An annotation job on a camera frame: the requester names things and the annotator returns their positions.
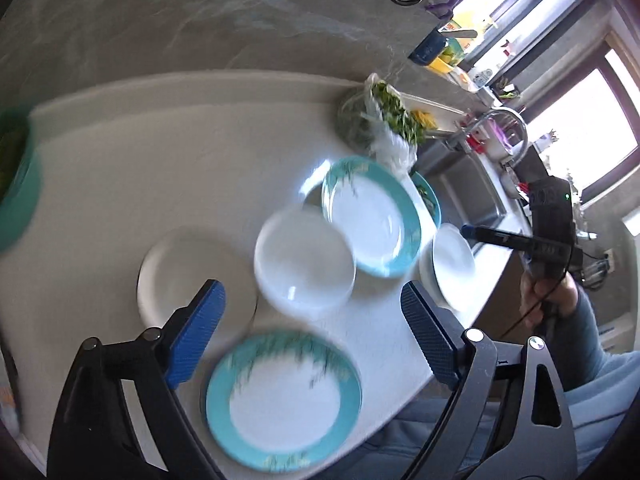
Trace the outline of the person's right hand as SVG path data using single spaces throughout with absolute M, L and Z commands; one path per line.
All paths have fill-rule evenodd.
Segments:
M 561 318 L 571 316 L 578 303 L 578 288 L 570 274 L 566 274 L 560 282 L 550 278 L 536 281 L 532 274 L 525 271 L 521 276 L 520 292 L 520 315 L 525 326 L 531 330 L 544 320 L 542 304 L 545 301 L 555 307 Z

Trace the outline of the person's right forearm grey sleeve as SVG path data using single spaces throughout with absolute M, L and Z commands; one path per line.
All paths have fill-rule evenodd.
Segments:
M 550 295 L 559 308 L 548 343 L 561 379 L 584 472 L 604 450 L 626 418 L 639 391 L 639 353 L 603 350 L 587 294 L 567 282 Z

